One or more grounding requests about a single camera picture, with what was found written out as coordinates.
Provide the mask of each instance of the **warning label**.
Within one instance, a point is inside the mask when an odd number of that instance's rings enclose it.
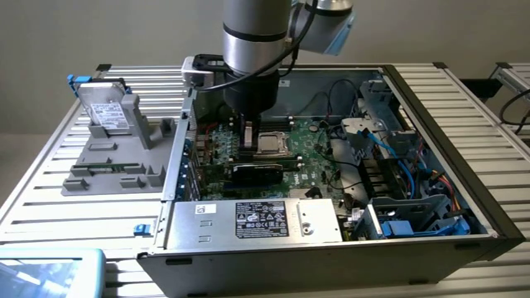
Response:
[[[285,202],[235,204],[235,235],[238,238],[288,237]]]

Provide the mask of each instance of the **aluminum extrusion table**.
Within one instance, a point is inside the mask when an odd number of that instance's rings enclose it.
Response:
[[[476,98],[449,69],[394,65],[477,172],[508,215],[530,238],[530,149]],[[114,66],[141,96],[149,119],[179,114],[187,94],[179,66]],[[11,247],[94,247],[107,256],[105,297],[165,297],[134,259],[151,237],[134,237],[137,224],[161,212],[161,193],[61,195],[70,167],[89,140],[89,121],[74,104],[13,195],[0,209],[0,243]],[[492,262],[476,262],[437,285],[381,287],[270,297],[530,297],[530,243]]]

